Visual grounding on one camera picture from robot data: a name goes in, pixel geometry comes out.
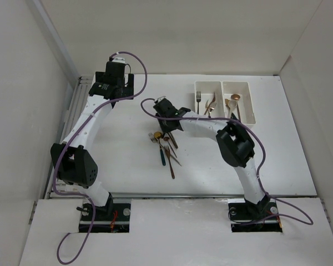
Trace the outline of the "gold spoon dark handle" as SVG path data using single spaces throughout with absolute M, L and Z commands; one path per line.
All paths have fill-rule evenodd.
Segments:
M 153 133 L 153 136 L 157 140 L 157 143 L 159 145 L 159 151 L 160 151 L 160 155 L 161 155 L 162 165 L 165 166 L 166 165 L 166 160 L 165 160 L 163 148 L 162 148 L 161 143 L 160 143 L 160 138 L 162 136 L 162 133 L 159 132 L 159 131 L 156 131 L 155 133 Z

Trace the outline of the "black fork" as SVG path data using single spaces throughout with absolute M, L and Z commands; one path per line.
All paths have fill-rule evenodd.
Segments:
M 196 91 L 197 114 L 199 114 L 199 104 L 201 102 L 201 91 Z

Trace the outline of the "long copper handle utensil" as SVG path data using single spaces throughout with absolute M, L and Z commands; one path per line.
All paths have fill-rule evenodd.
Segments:
M 168 162 L 169 162 L 169 168 L 170 168 L 171 177 L 172 177 L 172 179 L 175 179 L 174 170 L 173 170 L 173 167 L 172 167 L 172 164 L 171 164 L 170 150 L 169 150 L 169 148 L 167 146 L 164 146 L 164 151 L 165 151 L 166 157 L 167 157 Z

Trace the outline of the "rose gold fork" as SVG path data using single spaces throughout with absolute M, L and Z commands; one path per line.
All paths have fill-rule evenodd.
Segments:
M 213 99 L 210 103 L 212 103 L 214 101 L 216 102 L 216 95 L 215 94 L 213 94 Z M 208 107 L 209 107 L 210 103 L 206 102 L 204 115 L 206 115 L 206 114 L 208 115 Z

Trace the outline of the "gold spoon green handle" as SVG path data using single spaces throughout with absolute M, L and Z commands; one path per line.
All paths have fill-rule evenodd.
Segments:
M 228 110 L 230 110 L 230 107 L 229 107 L 229 99 L 225 99 L 225 105 L 226 105 L 226 107 L 228 108 Z

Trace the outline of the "brown wooden spoon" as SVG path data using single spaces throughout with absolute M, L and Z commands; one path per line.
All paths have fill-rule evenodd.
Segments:
M 175 147 L 176 149 L 178 149 L 178 144 L 177 144 L 177 142 L 176 142 L 176 140 L 175 140 L 173 134 L 172 134 L 171 132 L 169 132 L 169 133 L 167 133 L 167 135 L 169 136 L 169 138 L 170 138 L 171 142 L 173 143 L 174 147 Z

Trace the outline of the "white spoon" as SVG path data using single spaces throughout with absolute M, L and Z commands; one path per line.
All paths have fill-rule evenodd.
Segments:
M 232 113 L 233 113 L 233 111 L 236 109 L 237 105 L 238 105 L 238 102 L 237 102 L 236 100 L 233 100 L 233 99 L 230 99 L 230 100 L 229 100 L 229 107 L 230 107 L 230 110 L 229 110 L 229 112 L 228 112 L 228 118 L 231 118 Z

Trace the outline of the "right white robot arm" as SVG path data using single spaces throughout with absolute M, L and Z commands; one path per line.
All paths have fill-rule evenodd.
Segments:
M 249 219 L 259 219 L 266 212 L 270 198 L 259 183 L 255 144 L 235 116 L 230 120 L 212 120 L 188 108 L 178 110 L 165 97 L 157 99 L 153 108 L 164 133 L 180 130 L 215 141 L 223 160 L 234 168 L 241 182 Z

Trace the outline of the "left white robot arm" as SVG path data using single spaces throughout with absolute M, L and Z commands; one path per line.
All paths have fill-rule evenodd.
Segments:
M 113 206 L 109 203 L 110 193 L 98 180 L 98 165 L 89 150 L 117 100 L 134 94 L 134 75 L 125 74 L 126 66 L 124 58 L 112 57 L 105 71 L 95 74 L 85 107 L 71 132 L 51 147 L 56 178 L 73 186 L 75 196 L 85 195 L 92 200 L 94 213 L 102 220 L 112 216 Z

